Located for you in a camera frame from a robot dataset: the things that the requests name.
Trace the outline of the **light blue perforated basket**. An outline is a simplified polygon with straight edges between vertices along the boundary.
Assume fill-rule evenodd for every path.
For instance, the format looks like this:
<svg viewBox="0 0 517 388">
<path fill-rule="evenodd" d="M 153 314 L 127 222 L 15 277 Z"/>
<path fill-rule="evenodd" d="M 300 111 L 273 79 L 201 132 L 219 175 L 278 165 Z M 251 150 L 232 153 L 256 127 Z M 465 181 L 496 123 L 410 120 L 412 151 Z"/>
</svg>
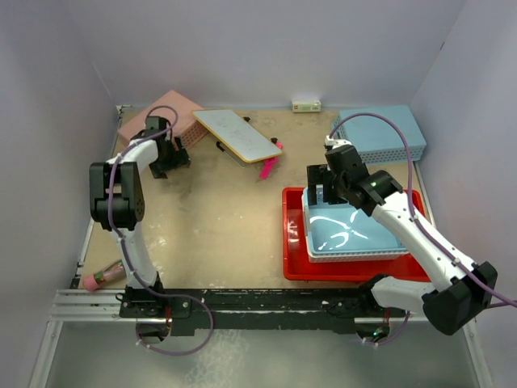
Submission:
<svg viewBox="0 0 517 388">
<path fill-rule="evenodd" d="M 407 105 L 345 109 L 330 128 L 336 131 L 336 138 L 350 141 L 366 164 L 405 162 L 406 150 L 397 132 L 383 120 L 370 117 L 371 113 L 383 116 L 400 129 L 412 161 L 422 157 L 427 143 Z"/>
</svg>

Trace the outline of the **red plastic tray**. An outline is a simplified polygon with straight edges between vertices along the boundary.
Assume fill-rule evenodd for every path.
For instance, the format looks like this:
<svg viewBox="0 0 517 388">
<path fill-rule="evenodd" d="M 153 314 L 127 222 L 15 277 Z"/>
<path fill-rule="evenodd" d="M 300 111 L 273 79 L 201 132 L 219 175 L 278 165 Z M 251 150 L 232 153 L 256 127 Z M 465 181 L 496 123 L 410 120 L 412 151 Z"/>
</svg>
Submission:
<svg viewBox="0 0 517 388">
<path fill-rule="evenodd" d="M 302 192 L 298 187 L 282 191 L 283 271 L 288 280 L 364 283 L 379 274 L 400 280 L 428 282 L 429 278 L 412 255 L 392 260 L 312 263 L 303 231 Z"/>
</svg>

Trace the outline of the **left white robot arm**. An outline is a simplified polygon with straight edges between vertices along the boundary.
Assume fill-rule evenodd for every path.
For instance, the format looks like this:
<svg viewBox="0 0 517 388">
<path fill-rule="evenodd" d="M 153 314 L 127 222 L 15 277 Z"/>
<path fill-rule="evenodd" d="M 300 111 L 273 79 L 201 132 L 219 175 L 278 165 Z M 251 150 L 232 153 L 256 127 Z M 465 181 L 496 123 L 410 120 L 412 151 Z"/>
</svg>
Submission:
<svg viewBox="0 0 517 388">
<path fill-rule="evenodd" d="M 175 124 L 162 116 L 146 117 L 145 127 L 127 148 L 89 168 L 90 215 L 117 242 L 127 286 L 145 290 L 137 305 L 149 317 L 163 313 L 166 297 L 141 228 L 145 215 L 141 172 L 149 169 L 154 179 L 166 179 L 169 171 L 190 165 L 181 139 L 173 135 Z"/>
</svg>

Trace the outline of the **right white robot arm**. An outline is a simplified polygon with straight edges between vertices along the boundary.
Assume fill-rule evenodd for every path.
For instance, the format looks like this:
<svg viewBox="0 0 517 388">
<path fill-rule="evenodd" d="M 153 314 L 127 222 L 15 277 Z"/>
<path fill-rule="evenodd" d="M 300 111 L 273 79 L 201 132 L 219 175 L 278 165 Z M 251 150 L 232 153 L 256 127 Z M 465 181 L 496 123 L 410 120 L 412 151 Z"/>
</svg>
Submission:
<svg viewBox="0 0 517 388">
<path fill-rule="evenodd" d="M 308 200 L 316 202 L 322 187 L 329 205 L 349 204 L 379 222 L 414 257 L 429 281 L 419 283 L 378 275 L 359 296 L 368 316 L 386 308 L 424 314 L 445 335 L 453 335 L 487 309 L 498 272 L 456 249 L 415 207 L 410 188 L 402 187 L 387 171 L 370 173 L 348 141 L 326 146 L 326 163 L 307 167 Z"/>
</svg>

